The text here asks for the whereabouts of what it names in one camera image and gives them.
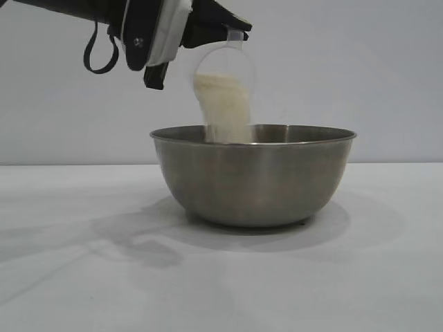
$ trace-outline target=metal mixing bowl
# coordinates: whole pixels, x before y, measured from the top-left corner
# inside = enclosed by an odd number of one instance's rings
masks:
[[[204,141],[204,127],[151,133],[166,183],[192,214],[224,225],[269,227],[306,219],[340,183],[352,131],[260,124],[256,143]]]

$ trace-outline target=white powder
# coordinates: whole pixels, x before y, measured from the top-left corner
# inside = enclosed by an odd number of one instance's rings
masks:
[[[207,142],[253,142],[248,91],[238,79],[196,74],[194,90],[206,122]]]

